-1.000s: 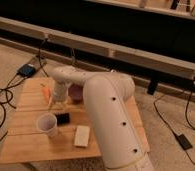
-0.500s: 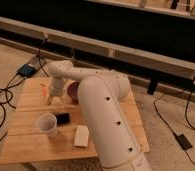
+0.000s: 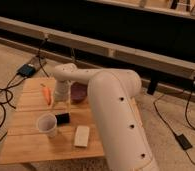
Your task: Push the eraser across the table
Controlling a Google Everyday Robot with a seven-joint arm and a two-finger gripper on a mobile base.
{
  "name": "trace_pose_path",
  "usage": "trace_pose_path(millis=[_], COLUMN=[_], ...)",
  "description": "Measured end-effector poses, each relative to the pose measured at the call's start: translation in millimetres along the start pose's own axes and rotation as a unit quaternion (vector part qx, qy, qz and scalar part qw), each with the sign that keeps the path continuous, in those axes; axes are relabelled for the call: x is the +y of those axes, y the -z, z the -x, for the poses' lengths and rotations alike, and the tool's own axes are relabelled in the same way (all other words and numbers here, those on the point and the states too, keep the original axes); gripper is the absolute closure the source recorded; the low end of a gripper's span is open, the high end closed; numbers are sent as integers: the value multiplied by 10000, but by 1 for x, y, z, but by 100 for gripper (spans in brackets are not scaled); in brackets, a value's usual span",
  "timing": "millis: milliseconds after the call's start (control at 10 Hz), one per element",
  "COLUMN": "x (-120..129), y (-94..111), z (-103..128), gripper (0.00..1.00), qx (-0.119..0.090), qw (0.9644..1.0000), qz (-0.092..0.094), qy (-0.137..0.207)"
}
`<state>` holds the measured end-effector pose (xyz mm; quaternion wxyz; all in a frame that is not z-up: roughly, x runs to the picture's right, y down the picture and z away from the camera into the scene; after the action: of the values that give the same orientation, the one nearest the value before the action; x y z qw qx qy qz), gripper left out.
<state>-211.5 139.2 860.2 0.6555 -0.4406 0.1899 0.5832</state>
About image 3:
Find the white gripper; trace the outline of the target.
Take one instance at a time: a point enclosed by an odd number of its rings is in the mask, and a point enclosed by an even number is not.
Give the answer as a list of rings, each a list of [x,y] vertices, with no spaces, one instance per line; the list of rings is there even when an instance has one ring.
[[[70,90],[70,83],[68,81],[57,81],[53,97],[54,100],[51,102],[50,105],[50,112],[53,113],[55,110],[55,106],[57,102],[65,102],[69,99],[69,90]],[[65,112],[70,113],[71,112],[71,102],[65,103]]]

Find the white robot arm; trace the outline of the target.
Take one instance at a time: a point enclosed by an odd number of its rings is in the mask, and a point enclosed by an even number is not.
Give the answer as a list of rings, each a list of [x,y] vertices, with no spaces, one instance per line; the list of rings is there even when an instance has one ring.
[[[127,69],[80,69],[73,63],[53,69],[53,99],[68,99],[68,83],[88,86],[87,95],[110,171],[159,171],[132,98],[139,75]]]

